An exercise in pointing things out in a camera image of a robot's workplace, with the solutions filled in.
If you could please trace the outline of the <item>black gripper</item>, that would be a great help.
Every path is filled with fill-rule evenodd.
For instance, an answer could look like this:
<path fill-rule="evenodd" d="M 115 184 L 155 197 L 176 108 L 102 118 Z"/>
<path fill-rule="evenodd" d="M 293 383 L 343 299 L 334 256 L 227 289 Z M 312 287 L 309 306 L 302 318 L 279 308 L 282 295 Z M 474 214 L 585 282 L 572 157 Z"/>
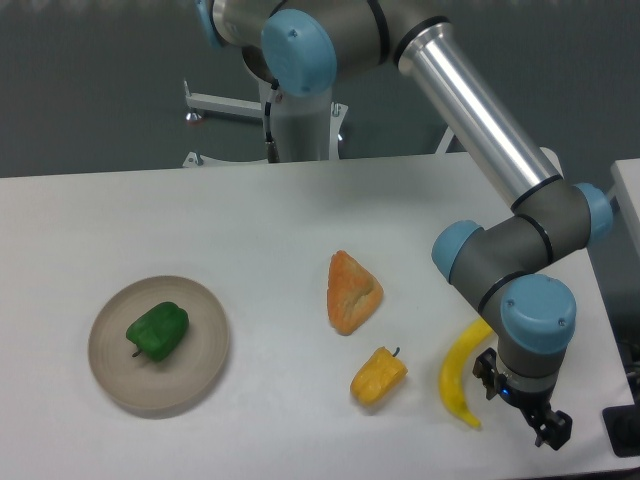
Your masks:
<path fill-rule="evenodd" d="M 526 377 L 501 361 L 496 363 L 496 358 L 496 351 L 488 348 L 475 359 L 472 369 L 485 388 L 486 399 L 499 397 L 510 406 L 523 410 L 527 424 L 536 432 L 537 447 L 546 444 L 553 450 L 561 449 L 571 438 L 573 419 L 550 406 L 556 374 Z"/>

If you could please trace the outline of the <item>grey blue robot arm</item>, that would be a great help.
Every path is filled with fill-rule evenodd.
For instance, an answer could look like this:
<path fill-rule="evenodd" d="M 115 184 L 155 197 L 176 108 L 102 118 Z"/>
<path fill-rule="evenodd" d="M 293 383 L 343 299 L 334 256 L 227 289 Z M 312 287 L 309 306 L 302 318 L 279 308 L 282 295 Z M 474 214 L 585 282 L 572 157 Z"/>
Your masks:
<path fill-rule="evenodd" d="M 473 373 L 518 409 L 538 444 L 561 448 L 571 417 L 550 405 L 575 331 L 576 301 L 543 269 L 605 237 L 613 212 L 591 184 L 569 184 L 494 97 L 433 1 L 200 1 L 209 43 L 242 50 L 271 88 L 261 100 L 270 162 L 325 160 L 334 83 L 384 63 L 413 79 L 511 210 L 485 229 L 459 221 L 432 258 L 497 334 Z"/>

